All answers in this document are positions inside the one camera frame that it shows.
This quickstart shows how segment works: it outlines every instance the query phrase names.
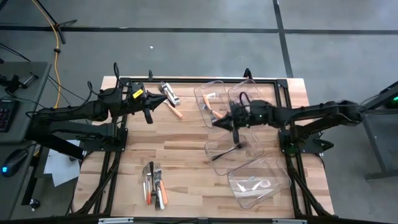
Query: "wooden table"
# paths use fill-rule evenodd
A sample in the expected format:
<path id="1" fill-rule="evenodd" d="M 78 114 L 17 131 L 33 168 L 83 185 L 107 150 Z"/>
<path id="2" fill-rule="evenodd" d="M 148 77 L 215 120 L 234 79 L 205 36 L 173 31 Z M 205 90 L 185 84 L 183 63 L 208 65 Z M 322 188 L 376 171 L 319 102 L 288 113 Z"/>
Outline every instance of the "wooden table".
<path id="1" fill-rule="evenodd" d="M 307 106 L 304 80 L 287 79 L 292 106 Z M 102 89 L 114 87 L 114 77 L 104 77 Z M 217 175 L 208 163 L 203 147 L 209 134 L 195 102 L 193 89 L 201 83 L 172 83 L 182 104 L 177 109 L 184 115 L 179 119 L 167 105 L 160 105 L 153 113 L 153 124 L 146 124 L 143 113 L 128 116 L 129 137 L 120 160 L 114 193 L 112 216 L 124 217 L 212 217 L 212 218 L 293 218 L 290 190 L 283 190 L 252 209 L 239 206 L 228 184 L 227 176 Z M 158 93 L 156 84 L 146 83 L 147 90 Z M 274 88 L 257 84 L 264 98 L 275 104 Z M 264 127 L 265 152 L 279 153 L 277 130 Z M 100 179 L 104 153 L 94 152 L 85 159 L 73 201 L 79 209 L 94 192 Z M 333 213 L 328 184 L 321 160 L 311 154 L 303 155 L 307 185 L 326 211 Z M 163 167 L 163 180 L 169 204 L 163 211 L 145 204 L 142 189 L 142 168 L 149 161 Z M 303 197 L 298 190 L 300 208 L 304 212 Z M 108 190 L 105 190 L 103 206 Z"/>

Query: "transparent plastic bin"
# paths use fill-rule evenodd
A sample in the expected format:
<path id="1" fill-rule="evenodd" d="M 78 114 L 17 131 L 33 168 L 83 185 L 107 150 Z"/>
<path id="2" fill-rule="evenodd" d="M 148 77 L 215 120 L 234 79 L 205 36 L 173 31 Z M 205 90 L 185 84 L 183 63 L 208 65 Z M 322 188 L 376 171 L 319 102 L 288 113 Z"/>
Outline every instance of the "transparent plastic bin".
<path id="1" fill-rule="evenodd" d="M 264 148 L 257 144 L 251 134 L 240 134 L 239 140 L 244 144 L 241 149 L 235 149 L 214 161 L 211 160 L 213 156 L 226 152 L 234 146 L 232 134 L 224 134 L 205 144 L 208 163 L 218 175 L 226 175 L 263 155 Z"/>
<path id="2" fill-rule="evenodd" d="M 248 94 L 249 100 L 266 100 L 260 90 L 256 86 L 256 82 L 254 80 L 245 80 L 235 86 L 232 86 L 228 90 L 228 97 L 229 100 L 234 101 L 235 103 L 240 103 L 239 99 L 239 94 L 241 92 L 245 92 Z M 242 103 L 243 105 L 249 105 L 249 102 L 247 101 L 246 97 L 242 97 Z M 245 107 L 245 109 L 250 112 L 250 107 Z M 241 128 L 239 129 L 239 132 L 242 133 L 251 133 L 254 137 L 254 139 L 257 142 L 263 142 L 265 139 L 262 139 L 262 133 L 265 131 L 267 127 L 258 125 L 258 126 L 253 126 L 248 128 Z"/>
<path id="3" fill-rule="evenodd" d="M 195 87 L 193 92 L 195 94 L 203 121 L 208 128 L 214 128 L 212 120 L 224 116 L 228 112 L 229 108 L 228 94 L 225 90 L 224 83 L 222 81 L 209 82 Z M 209 102 L 210 109 L 213 110 L 212 113 L 210 113 L 209 110 L 204 109 L 204 106 L 206 105 L 205 97 Z"/>
<path id="4" fill-rule="evenodd" d="M 242 208 L 249 209 L 290 187 L 291 181 L 278 157 L 267 154 L 228 174 L 228 182 Z"/>
<path id="5" fill-rule="evenodd" d="M 239 94 L 241 92 L 247 93 L 250 100 L 265 100 L 260 90 L 257 88 L 256 82 L 254 80 L 245 80 L 235 86 L 232 86 L 228 90 L 228 97 L 235 103 L 240 103 Z M 245 97 L 243 97 L 243 104 L 249 104 L 249 102 L 246 101 Z"/>

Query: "gray desk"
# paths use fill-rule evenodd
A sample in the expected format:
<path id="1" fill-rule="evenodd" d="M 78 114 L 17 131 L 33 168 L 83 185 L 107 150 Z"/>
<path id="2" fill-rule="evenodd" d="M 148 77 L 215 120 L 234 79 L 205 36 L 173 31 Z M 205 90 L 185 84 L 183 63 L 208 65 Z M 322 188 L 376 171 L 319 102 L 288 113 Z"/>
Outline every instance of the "gray desk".
<path id="1" fill-rule="evenodd" d="M 0 164 L 2 165 L 6 157 L 16 149 L 23 149 L 26 146 L 33 144 L 32 141 L 23 142 L 20 144 L 1 146 L 0 147 Z M 28 171 L 30 160 L 33 157 L 34 146 L 29 148 L 27 159 L 12 177 L 3 177 L 0 175 L 0 220 L 10 219 L 12 211 L 15 208 L 18 196 L 21 192 L 22 184 L 24 183 L 26 173 Z"/>
<path id="2" fill-rule="evenodd" d="M 32 100 L 38 102 L 43 92 L 47 77 L 49 75 L 51 65 L 47 62 L 6 62 L 0 64 L 0 74 L 7 77 L 18 75 L 23 82 L 30 77 L 30 73 L 37 75 L 38 80 L 31 82 L 28 89 L 18 89 L 14 95 L 18 98 Z M 0 86 L 0 98 L 9 97 L 4 89 L 6 87 Z M 4 163 L 6 157 L 16 149 L 23 149 L 32 141 L 26 141 L 25 134 L 30 124 L 30 118 L 25 113 L 28 111 L 35 111 L 37 105 L 33 102 L 20 101 L 17 113 L 12 121 L 8 133 L 0 133 L 0 165 Z M 24 183 L 30 162 L 33 157 L 34 147 L 29 148 L 27 159 L 19 169 L 18 173 L 12 177 L 3 177 L 0 175 L 0 220 L 9 219 L 12 211 L 16 206 L 16 202 L 21 188 Z"/>
<path id="3" fill-rule="evenodd" d="M 7 76 L 8 79 L 13 75 L 18 75 L 22 82 L 30 77 L 29 72 L 37 75 L 39 77 L 38 80 L 30 82 L 29 87 L 25 90 L 16 90 L 14 95 L 18 98 L 38 102 L 43 93 L 50 68 L 51 65 L 47 62 L 6 62 L 4 64 L 0 64 L 0 74 Z M 0 86 L 0 98 L 4 96 L 10 97 L 4 91 L 5 88 L 6 87 Z M 28 111 L 35 111 L 36 107 L 37 105 L 33 102 L 19 102 L 17 113 L 15 114 L 8 133 L 0 133 L 0 144 L 15 144 L 22 142 L 25 139 L 25 134 L 30 124 L 30 118 L 28 118 L 25 113 Z"/>

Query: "gray floor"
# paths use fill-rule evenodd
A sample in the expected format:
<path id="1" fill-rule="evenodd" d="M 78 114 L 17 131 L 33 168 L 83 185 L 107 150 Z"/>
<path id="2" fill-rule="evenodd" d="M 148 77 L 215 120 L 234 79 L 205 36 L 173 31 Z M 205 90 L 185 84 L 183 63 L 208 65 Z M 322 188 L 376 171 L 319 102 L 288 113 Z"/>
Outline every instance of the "gray floor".
<path id="1" fill-rule="evenodd" d="M 79 26 L 276 28 L 272 0 L 42 1 L 61 22 Z M 279 0 L 288 29 L 398 29 L 395 0 Z M 0 24 L 46 25 L 28 0 L 9 1 Z M 65 34 L 59 70 L 62 85 L 86 96 L 86 81 L 95 88 L 112 75 L 234 76 L 246 67 L 256 77 L 286 77 L 277 34 L 79 33 Z M 304 78 L 311 104 L 328 100 L 362 101 L 397 81 L 397 35 L 287 35 L 295 78 Z M 35 61 L 53 62 L 51 32 L 0 31 L 0 42 Z M 0 51 L 5 60 L 22 60 Z M 81 101 L 65 93 L 73 104 Z M 42 102 L 53 106 L 54 87 Z M 398 178 L 365 182 L 379 170 L 360 125 L 337 127 L 324 138 L 335 143 L 325 153 L 333 207 L 345 218 L 398 222 Z M 60 188 L 41 183 L 35 192 L 42 208 L 18 208 L 14 218 L 63 215 L 73 182 Z"/>

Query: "orange cable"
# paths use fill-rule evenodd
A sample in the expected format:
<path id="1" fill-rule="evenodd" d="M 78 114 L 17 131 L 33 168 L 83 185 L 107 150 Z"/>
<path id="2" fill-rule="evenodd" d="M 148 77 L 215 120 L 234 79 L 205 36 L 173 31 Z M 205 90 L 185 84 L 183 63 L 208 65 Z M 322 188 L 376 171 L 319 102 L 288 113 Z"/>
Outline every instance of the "orange cable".
<path id="1" fill-rule="evenodd" d="M 58 35 L 57 35 L 57 31 L 55 31 L 54 26 L 52 25 L 50 19 L 47 17 L 47 15 L 43 12 L 43 10 L 40 8 L 40 6 L 36 3 L 35 0 L 32 0 L 32 2 L 36 5 L 36 7 L 40 10 L 40 12 L 43 14 L 43 16 L 45 17 L 45 19 L 47 20 L 47 22 L 49 22 L 52 30 L 54 31 L 55 34 L 55 39 L 57 40 L 57 46 L 55 49 L 59 50 L 59 40 L 58 40 Z M 58 74 L 58 52 L 55 52 L 55 61 L 54 61 L 54 70 L 55 70 L 55 74 L 57 75 L 57 80 L 58 80 L 58 96 L 57 96 L 57 102 L 55 103 L 54 108 L 58 108 L 58 104 L 60 102 L 60 96 L 61 96 L 61 81 L 60 81 L 60 76 Z"/>

